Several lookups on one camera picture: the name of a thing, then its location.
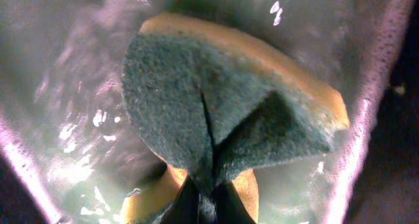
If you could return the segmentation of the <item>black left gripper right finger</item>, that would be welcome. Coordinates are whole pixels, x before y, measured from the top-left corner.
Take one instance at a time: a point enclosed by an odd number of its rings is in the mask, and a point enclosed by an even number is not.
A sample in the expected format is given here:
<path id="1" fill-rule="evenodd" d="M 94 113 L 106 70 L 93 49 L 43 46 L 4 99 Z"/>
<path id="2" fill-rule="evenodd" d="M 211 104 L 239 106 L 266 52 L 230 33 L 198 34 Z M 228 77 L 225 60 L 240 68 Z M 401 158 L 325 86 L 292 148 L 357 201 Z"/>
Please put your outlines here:
<path id="1" fill-rule="evenodd" d="M 256 224 L 246 211 L 232 182 L 214 188 L 217 224 Z"/>

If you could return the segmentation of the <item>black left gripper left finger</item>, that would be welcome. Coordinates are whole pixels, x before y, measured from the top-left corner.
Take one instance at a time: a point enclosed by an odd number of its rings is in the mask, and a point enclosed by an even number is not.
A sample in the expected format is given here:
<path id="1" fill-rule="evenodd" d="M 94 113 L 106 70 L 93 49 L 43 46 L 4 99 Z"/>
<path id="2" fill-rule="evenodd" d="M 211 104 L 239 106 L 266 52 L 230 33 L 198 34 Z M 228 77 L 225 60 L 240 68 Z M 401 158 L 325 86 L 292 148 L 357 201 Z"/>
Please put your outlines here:
<path id="1" fill-rule="evenodd" d="M 187 176 L 170 209 L 160 224 L 198 224 L 200 195 L 193 180 Z"/>

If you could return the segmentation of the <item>green yellow scrub sponge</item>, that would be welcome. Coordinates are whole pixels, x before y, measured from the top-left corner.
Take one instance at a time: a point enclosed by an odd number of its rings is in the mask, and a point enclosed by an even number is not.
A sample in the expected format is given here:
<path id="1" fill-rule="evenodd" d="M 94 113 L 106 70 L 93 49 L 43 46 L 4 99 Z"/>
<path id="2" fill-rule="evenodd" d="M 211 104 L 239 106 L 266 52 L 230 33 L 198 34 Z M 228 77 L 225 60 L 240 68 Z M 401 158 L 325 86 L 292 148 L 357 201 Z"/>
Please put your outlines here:
<path id="1" fill-rule="evenodd" d="M 288 56 L 237 29 L 164 12 L 124 58 L 124 103 L 140 140 L 199 195 L 216 223 L 214 188 L 232 182 L 259 217 L 254 170 L 333 150 L 349 127 L 342 96 Z"/>

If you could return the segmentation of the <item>pink white plate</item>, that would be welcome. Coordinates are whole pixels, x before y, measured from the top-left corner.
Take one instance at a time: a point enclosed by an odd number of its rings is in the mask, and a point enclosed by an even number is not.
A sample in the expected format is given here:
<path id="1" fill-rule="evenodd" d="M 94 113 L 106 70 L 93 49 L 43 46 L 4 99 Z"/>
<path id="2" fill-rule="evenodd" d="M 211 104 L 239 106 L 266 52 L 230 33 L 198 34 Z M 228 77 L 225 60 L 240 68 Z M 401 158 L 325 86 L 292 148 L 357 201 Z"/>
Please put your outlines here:
<path id="1" fill-rule="evenodd" d="M 342 223 L 354 0 L 1 0 L 1 157 L 48 223 L 160 223 L 181 190 L 139 138 L 122 73 L 145 21 L 237 29 L 342 96 L 333 150 L 254 170 L 256 223 Z"/>

